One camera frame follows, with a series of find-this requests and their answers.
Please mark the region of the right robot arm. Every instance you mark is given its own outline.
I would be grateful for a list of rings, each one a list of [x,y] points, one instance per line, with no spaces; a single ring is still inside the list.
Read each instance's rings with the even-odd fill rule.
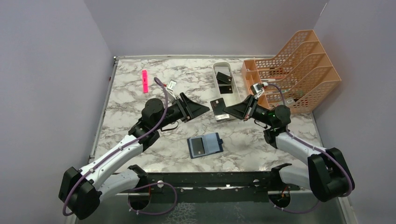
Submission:
[[[312,145],[290,132],[289,107],[278,105],[267,109],[260,106],[253,95],[249,95],[241,103],[227,106],[223,111],[237,119],[254,119],[264,123],[266,143],[291,154],[306,165],[305,168],[285,165],[276,169],[276,173],[269,178],[272,188],[281,190],[291,183],[309,189],[321,202],[348,196],[355,189],[354,180],[339,149]]]

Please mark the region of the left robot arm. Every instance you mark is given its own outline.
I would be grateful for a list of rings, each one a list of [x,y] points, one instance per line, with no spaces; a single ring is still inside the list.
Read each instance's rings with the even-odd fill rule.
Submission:
[[[58,195],[64,203],[63,215],[85,219],[109,193],[124,191],[128,183],[134,191],[144,190],[147,179],[140,172],[132,170],[115,175],[115,171],[152,146],[159,139],[161,128],[178,120],[186,123],[209,110],[209,107],[190,100],[184,93],[171,106],[168,101],[149,99],[141,118],[116,146],[90,164],[80,169],[70,167],[64,172]]]

